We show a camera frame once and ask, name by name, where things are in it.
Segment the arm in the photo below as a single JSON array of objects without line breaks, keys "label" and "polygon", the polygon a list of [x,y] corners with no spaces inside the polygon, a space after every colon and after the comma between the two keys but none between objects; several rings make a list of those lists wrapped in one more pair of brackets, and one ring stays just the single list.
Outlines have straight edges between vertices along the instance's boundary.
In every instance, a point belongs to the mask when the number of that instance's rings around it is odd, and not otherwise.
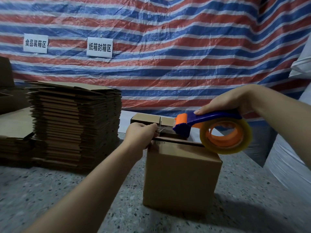
[{"label": "arm", "polygon": [[311,169],[311,106],[259,85],[230,90],[195,111],[197,115],[214,110],[238,108],[241,114],[251,110],[263,117],[293,148]]},{"label": "arm", "polygon": [[131,124],[123,143],[25,233],[97,232],[126,176],[156,135],[156,129],[156,124]]}]

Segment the left hand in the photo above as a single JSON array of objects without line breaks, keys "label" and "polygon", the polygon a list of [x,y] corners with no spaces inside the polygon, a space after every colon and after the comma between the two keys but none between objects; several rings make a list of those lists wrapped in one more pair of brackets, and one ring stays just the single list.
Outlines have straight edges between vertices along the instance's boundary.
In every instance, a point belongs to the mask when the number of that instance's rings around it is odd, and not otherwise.
[{"label": "left hand", "polygon": [[142,150],[151,142],[153,137],[157,137],[158,125],[156,123],[144,125],[142,123],[132,123],[126,130],[123,145],[130,151],[139,153],[138,160],[142,157]]}]

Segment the striped tarp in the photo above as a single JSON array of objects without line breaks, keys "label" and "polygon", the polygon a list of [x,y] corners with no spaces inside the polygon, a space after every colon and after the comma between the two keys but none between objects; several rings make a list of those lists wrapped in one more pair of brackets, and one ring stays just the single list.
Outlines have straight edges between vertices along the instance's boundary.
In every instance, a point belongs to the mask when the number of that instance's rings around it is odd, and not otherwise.
[{"label": "striped tarp", "polygon": [[[310,31],[311,0],[0,0],[16,79],[111,86],[124,109],[166,116],[248,83],[298,98],[308,82],[289,68]],[[24,33],[48,35],[48,54],[23,52]],[[112,38],[112,59],[87,56],[87,37]]]}]

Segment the tape dispenser cutting edge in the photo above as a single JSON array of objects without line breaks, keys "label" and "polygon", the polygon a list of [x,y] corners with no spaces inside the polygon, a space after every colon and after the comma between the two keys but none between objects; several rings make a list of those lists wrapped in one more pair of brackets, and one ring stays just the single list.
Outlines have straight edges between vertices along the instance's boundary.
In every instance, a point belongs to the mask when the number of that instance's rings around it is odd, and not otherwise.
[{"label": "tape dispenser cutting edge", "polygon": [[[194,113],[179,114],[173,130],[182,136],[189,137],[191,127],[200,129],[200,140],[210,151],[218,154],[238,153],[250,144],[252,130],[237,110],[214,111],[204,115]],[[233,131],[225,136],[212,135],[217,126],[229,126]]]}]

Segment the hand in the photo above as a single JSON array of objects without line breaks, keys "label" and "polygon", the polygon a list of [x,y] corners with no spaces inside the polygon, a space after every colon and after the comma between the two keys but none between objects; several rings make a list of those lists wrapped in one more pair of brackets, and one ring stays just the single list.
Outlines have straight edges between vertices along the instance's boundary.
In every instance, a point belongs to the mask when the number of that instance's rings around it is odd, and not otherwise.
[{"label": "hand", "polygon": [[256,89],[258,85],[245,85],[217,96],[212,101],[196,110],[196,115],[206,114],[216,110],[231,110],[238,109],[241,115],[252,111],[252,107],[249,102],[248,92]]},{"label": "hand", "polygon": [[123,145],[130,151],[138,153],[138,160],[142,157],[142,150],[151,142],[153,137],[157,137],[158,125],[156,123],[144,125],[141,123],[132,123],[126,130]]}]

